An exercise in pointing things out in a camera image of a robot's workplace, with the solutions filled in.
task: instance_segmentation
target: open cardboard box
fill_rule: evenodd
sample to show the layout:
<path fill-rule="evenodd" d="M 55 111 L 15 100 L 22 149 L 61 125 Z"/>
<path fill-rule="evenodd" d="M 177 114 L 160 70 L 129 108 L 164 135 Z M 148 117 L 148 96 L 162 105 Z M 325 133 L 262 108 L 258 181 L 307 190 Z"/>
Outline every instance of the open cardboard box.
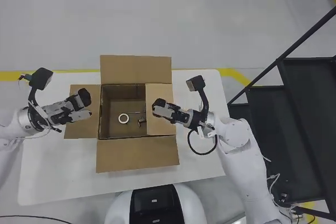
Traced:
<path fill-rule="evenodd" d="M 152 114 L 157 98 L 173 102 L 169 57 L 102 55 L 101 85 L 86 88 L 91 118 L 66 125 L 65 139 L 97 138 L 96 172 L 179 165 L 175 126 Z M 120 124 L 121 113 L 129 122 Z M 138 126 L 138 119 L 147 123 Z"/>

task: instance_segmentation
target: yellow floor line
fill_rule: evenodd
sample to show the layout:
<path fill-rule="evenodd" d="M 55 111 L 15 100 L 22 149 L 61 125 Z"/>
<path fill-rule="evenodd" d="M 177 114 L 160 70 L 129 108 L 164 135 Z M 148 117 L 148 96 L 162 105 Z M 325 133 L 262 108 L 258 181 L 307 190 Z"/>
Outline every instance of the yellow floor line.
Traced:
<path fill-rule="evenodd" d="M 246 86 L 250 83 L 243 74 L 233 68 L 217 68 L 222 77 L 232 77 L 242 85 Z M 33 73 L 34 71 L 0 71 L 0 81 L 15 81 L 22 73 Z M 100 72 L 99 69 L 83 69 L 83 70 L 54 70 L 55 73 L 81 73 L 81 72 Z"/>
<path fill-rule="evenodd" d="M 249 79 L 233 68 L 217 68 L 217 70 L 222 77 L 232 77 L 243 86 L 247 86 L 250 83 Z"/>
<path fill-rule="evenodd" d="M 302 207 L 304 208 L 310 208 L 313 209 L 315 205 L 315 202 L 305 202 L 302 204 Z M 311 222 L 314 219 L 314 216 L 307 214 L 307 222 Z M 311 224 L 318 224 L 318 218 L 315 219 L 314 222 L 312 222 Z"/>
<path fill-rule="evenodd" d="M 0 81 L 15 81 L 21 74 L 32 74 L 34 71 L 0 71 Z M 99 69 L 83 69 L 83 70 L 54 70 L 55 73 L 81 73 L 81 72 L 100 72 Z"/>

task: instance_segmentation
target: white table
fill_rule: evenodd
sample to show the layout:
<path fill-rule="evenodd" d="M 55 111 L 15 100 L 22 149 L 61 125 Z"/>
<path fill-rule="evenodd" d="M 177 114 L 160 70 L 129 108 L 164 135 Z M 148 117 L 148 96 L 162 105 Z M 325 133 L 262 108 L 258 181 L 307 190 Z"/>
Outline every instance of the white table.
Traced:
<path fill-rule="evenodd" d="M 185 81 L 201 74 L 206 81 L 210 109 L 219 116 L 228 116 L 225 95 L 217 70 L 173 71 L 174 103 L 182 108 L 198 109 L 199 94 L 189 92 Z M 99 73 L 54 74 L 45 91 L 37 93 L 40 105 L 61 101 L 69 95 L 72 84 L 100 84 Z M 216 152 L 195 155 L 188 147 L 188 130 L 177 125 L 179 166 L 131 171 L 95 173 L 96 139 L 63 139 L 63 133 L 51 132 L 44 138 L 24 142 L 18 191 L 20 205 L 79 198 L 120 192 L 156 185 L 179 183 L 224 175 Z M 197 151 L 213 146 L 211 139 L 192 135 Z"/>

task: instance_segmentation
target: box flap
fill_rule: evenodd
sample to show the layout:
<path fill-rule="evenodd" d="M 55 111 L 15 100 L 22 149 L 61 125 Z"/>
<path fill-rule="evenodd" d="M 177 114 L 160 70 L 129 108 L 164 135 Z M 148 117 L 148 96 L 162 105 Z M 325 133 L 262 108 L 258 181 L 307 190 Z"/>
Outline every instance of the box flap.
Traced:
<path fill-rule="evenodd" d="M 101 84 L 172 83 L 171 58 L 101 55 Z"/>
<path fill-rule="evenodd" d="M 179 165 L 175 136 L 98 140 L 96 172 Z"/>
<path fill-rule="evenodd" d="M 175 134 L 175 125 L 164 118 L 157 118 L 152 114 L 152 104 L 158 99 L 173 102 L 172 84 L 146 84 L 146 119 L 147 134 L 150 136 L 166 136 Z"/>
<path fill-rule="evenodd" d="M 65 139 L 97 138 L 98 135 L 101 85 L 71 85 L 70 95 L 81 88 L 86 88 L 91 94 L 92 103 L 87 109 L 92 112 L 92 115 L 85 120 L 67 123 L 64 134 Z"/>

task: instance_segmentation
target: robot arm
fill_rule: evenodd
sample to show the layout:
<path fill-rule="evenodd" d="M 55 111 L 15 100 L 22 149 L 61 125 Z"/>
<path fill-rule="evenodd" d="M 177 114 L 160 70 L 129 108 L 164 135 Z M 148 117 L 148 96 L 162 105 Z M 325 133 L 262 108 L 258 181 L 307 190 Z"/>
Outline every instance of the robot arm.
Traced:
<path fill-rule="evenodd" d="M 91 104 L 91 96 L 84 88 L 61 102 L 42 108 L 38 105 L 35 100 L 35 91 L 43 90 L 52 74 L 53 72 L 40 68 L 32 75 L 21 76 L 20 78 L 28 79 L 32 87 L 28 106 L 14 112 L 0 111 L 0 187 L 10 173 L 18 151 L 16 149 L 24 139 L 41 133 L 45 129 L 48 130 L 47 133 L 50 130 L 61 132 L 56 126 L 91 116 L 91 112 L 85 109 Z"/>
<path fill-rule="evenodd" d="M 267 186 L 267 171 L 259 146 L 246 120 L 232 118 L 220 119 L 209 112 L 208 100 L 204 94 L 202 76 L 187 80 L 190 91 L 198 91 L 202 97 L 203 109 L 183 110 L 181 107 L 157 99 L 152 105 L 154 116 L 163 117 L 171 123 L 180 123 L 191 129 L 188 134 L 197 132 L 204 138 L 215 138 L 216 147 L 225 174 L 233 182 L 236 192 L 242 200 L 247 223 L 289 223 L 274 205 Z"/>

